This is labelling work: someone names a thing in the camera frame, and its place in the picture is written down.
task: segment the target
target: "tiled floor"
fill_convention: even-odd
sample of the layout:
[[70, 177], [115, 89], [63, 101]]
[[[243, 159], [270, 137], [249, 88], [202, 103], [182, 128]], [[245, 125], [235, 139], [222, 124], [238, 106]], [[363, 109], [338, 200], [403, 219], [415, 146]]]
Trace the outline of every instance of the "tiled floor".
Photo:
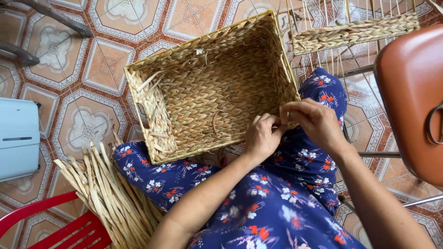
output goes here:
[[[366, 11], [366, 2], [349, 0], [351, 20], [373, 16], [370, 6]], [[51, 3], [69, 18], [87, 24], [93, 30], [93, 37], [84, 39], [22, 4], [13, 3], [0, 14], [0, 23], [7, 23], [0, 25], [0, 39], [40, 58], [36, 66], [22, 66], [11, 54], [0, 51], [0, 97], [42, 104], [39, 110], [41, 169], [32, 176], [0, 183], [0, 217], [26, 204], [72, 191], [52, 160], [68, 155], [80, 160], [81, 148], [88, 146], [90, 140], [112, 142], [112, 125], [124, 141], [141, 138], [123, 66], [266, 9], [286, 10], [287, 5], [285, 0], [51, 0]], [[324, 1], [320, 6], [318, 3], [292, 1], [295, 12], [302, 17], [309, 9], [306, 20], [298, 22], [298, 31], [333, 25], [335, 20], [347, 22], [344, 1], [326, 1], [326, 8]], [[400, 1], [397, 8], [396, 4], [383, 0], [374, 1], [374, 8], [379, 16], [381, 8], [389, 14], [391, 6], [396, 15], [410, 11], [410, 4], [411, 1]], [[416, 10], [422, 27], [443, 21], [443, 16], [424, 0], [416, 1]], [[288, 23], [287, 15], [282, 14], [280, 19]], [[309, 55], [291, 58], [288, 41], [289, 37], [284, 36], [285, 49], [302, 78], [309, 72]], [[344, 48], [340, 48], [331, 53], [338, 55], [343, 51]], [[330, 55], [325, 58], [325, 54], [311, 55], [314, 64], [330, 71], [341, 70], [337, 61], [333, 65]], [[341, 65], [344, 70], [368, 65], [376, 54], [376, 43], [356, 45], [341, 55]], [[346, 87], [350, 102], [345, 120], [352, 143], [362, 151], [395, 151], [396, 143], [373, 75], [347, 78]], [[401, 160], [364, 158], [364, 161], [402, 201], [440, 193], [412, 176]], [[336, 188], [348, 195], [339, 174]], [[443, 201], [410, 208], [439, 248], [443, 248], [442, 209]], [[29, 217], [0, 238], [0, 247], [27, 248], [84, 211], [82, 202], [74, 201]], [[355, 214], [341, 206], [336, 217], [367, 243]]]

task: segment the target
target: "red flower print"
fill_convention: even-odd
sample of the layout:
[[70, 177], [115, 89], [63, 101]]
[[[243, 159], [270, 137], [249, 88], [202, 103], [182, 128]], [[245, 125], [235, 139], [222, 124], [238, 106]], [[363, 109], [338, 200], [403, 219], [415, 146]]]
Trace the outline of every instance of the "red flower print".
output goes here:
[[252, 234], [258, 234], [257, 226], [249, 226]]
[[346, 238], [349, 239], [349, 235], [347, 235], [345, 232], [343, 232], [343, 230], [340, 230], [340, 233], [342, 233]]
[[291, 222], [294, 226], [300, 227], [300, 222], [298, 221], [298, 219], [296, 218], [292, 218]]
[[252, 211], [257, 210], [257, 208], [259, 208], [259, 206], [257, 204], [252, 204], [252, 206], [251, 206]]
[[266, 231], [266, 229], [264, 227], [262, 227], [260, 229], [260, 232], [259, 232], [258, 235], [261, 236], [261, 240], [263, 241], [263, 240], [265, 240], [269, 236], [269, 233]]
[[342, 238], [339, 234], [337, 234], [337, 235], [334, 237], [334, 241], [337, 241], [338, 243], [340, 243], [340, 244], [342, 244], [342, 245], [345, 244], [345, 240], [343, 240], [343, 238]]

